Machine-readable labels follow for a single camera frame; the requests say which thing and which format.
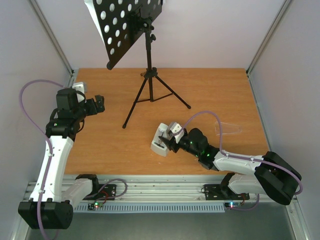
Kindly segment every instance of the white object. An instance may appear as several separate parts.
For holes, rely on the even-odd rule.
[[[228,153],[228,154],[233,156],[236,155],[239,157],[245,157],[245,158],[251,157],[248,155],[241,155],[241,154],[235,154],[235,153]],[[259,160],[264,160],[262,155],[255,156],[254,158]],[[260,166],[261,162],[227,157],[227,156],[224,156],[221,152],[218,152],[214,157],[213,164],[220,171],[231,171],[239,174],[253,175],[256,171],[255,168]]]
[[[255,193],[267,195],[254,175],[235,174],[231,177],[228,187],[236,194]]]
[[[92,192],[92,186],[92,180],[90,179],[77,179],[74,184],[63,193],[62,201],[69,200],[70,205],[75,209],[81,200]]]
[[[154,151],[156,154],[166,157],[169,153],[168,147],[159,139],[159,136],[167,138],[167,129],[168,126],[164,123],[160,123],[158,126],[155,135],[153,137],[153,140],[151,142],[151,150]]]
[[[72,85],[72,88],[77,90],[77,91],[80,91],[83,94],[85,94],[87,92],[87,84],[85,82],[83,82],[83,81],[74,83]],[[78,93],[77,93],[76,96],[77,96],[77,99],[78,99],[79,103],[85,99],[84,96],[82,96],[82,95],[80,95]]]
[[[172,132],[173,134],[178,133],[182,129],[181,125],[177,122],[172,122],[167,128],[166,133]],[[175,135],[175,142],[179,143],[180,139],[184,136],[184,131],[182,130],[178,135]]]
[[[44,193],[42,195],[42,202],[47,201],[47,199],[52,199],[52,202],[62,201],[62,179],[64,176],[67,158],[69,152],[74,144],[71,138],[62,138],[62,136],[51,136],[49,139],[52,143],[53,156],[51,159],[48,175],[44,185]],[[49,145],[46,142],[45,145],[45,155],[43,158],[40,174],[38,180],[36,181],[35,188],[30,195],[30,199],[37,202],[39,199],[39,191],[41,190],[41,183],[44,178],[46,166],[49,159]]]

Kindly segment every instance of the black music stand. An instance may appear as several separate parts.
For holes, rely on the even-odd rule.
[[[145,73],[141,74],[144,76],[144,80],[122,128],[126,128],[137,103],[145,101],[155,102],[175,95],[188,109],[191,109],[191,106],[158,76],[157,68],[152,67],[151,43],[156,40],[155,35],[151,34],[152,30],[155,29],[152,26],[152,22],[162,11],[162,0],[93,1],[100,30],[102,32],[102,38],[109,57],[109,62],[106,65],[109,70],[118,63],[138,38],[145,33],[147,69]],[[153,78],[156,78],[162,83],[171,93],[154,99]],[[139,100],[147,81],[149,83],[149,98]]]

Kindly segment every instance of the tripod leg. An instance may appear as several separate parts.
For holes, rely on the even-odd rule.
[[[149,77],[149,94],[150,94],[150,102],[154,101],[154,91],[152,86],[152,77]]]
[[[144,89],[144,87],[145,87],[145,85],[146,85],[147,80],[148,80],[147,78],[144,79],[144,81],[143,81],[143,83],[142,83],[142,85],[141,85],[141,87],[140,87],[140,90],[139,90],[138,94],[136,95],[136,98],[135,98],[135,100],[134,100],[134,102],[133,102],[133,105],[132,105],[132,107],[131,107],[131,109],[130,109],[130,112],[129,112],[128,116],[126,117],[126,120],[125,120],[125,122],[124,122],[124,124],[123,124],[123,126],[122,126],[123,129],[125,129],[126,126],[127,126],[127,123],[128,123],[128,121],[129,121],[129,118],[130,118],[132,112],[133,112],[134,109],[135,109],[135,106],[136,106],[136,104],[137,104],[137,102],[138,102],[138,100],[139,100],[139,97],[140,97],[140,94],[142,93],[142,90]]]
[[[170,92],[172,92],[173,95],[175,95],[188,109],[191,109],[191,106],[186,103],[178,94],[176,94],[175,91],[172,90],[171,87],[169,87],[160,77],[155,76],[156,79],[159,80],[160,83],[162,83]]]

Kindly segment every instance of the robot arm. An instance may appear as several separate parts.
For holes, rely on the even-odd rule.
[[[44,229],[67,229],[73,218],[73,209],[85,196],[98,192],[99,182],[96,175],[79,175],[75,183],[62,193],[62,181],[67,159],[76,139],[76,134],[84,127],[87,116],[102,113],[105,110],[104,97],[96,95],[96,101],[86,100],[86,85],[76,83],[72,88],[57,92],[57,108],[52,112],[46,125],[45,134],[49,138],[53,153],[48,173],[45,173],[49,160],[49,145],[46,143],[45,154],[35,188],[28,202],[20,202],[18,212],[32,229],[38,229],[37,203],[41,200],[41,218]],[[44,177],[45,185],[41,190]]]
[[[252,193],[268,195],[282,205],[290,204],[298,187],[297,181],[280,169],[254,161],[257,159],[277,164],[301,180],[301,175],[279,155],[271,151],[260,156],[229,152],[223,154],[219,148],[208,143],[207,137],[198,128],[193,128],[189,133],[184,129],[179,133],[181,128],[176,122],[169,126],[161,123],[151,143],[151,149],[162,156],[166,156],[169,151],[177,153],[182,149],[198,158],[198,162],[207,170],[234,172],[228,173],[220,186],[226,200],[232,193]]]

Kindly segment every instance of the wooden tabletop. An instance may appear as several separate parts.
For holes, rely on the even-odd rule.
[[[227,151],[263,155],[268,146],[257,107],[244,69],[165,68],[158,75],[189,105],[175,96],[156,102],[137,103],[126,129],[122,125],[143,82],[145,69],[80,69],[77,82],[86,82],[87,98],[102,95],[105,111],[85,119],[68,157],[66,174],[196,175],[223,174],[206,170],[183,150],[167,157],[155,154],[151,141],[160,123],[183,125],[199,111],[213,111],[223,123],[241,127],[241,133],[223,135]],[[170,93],[155,78],[154,98]],[[149,98],[146,84],[140,99]],[[187,130],[199,128],[211,145],[219,146],[216,119],[209,114],[196,117]]]

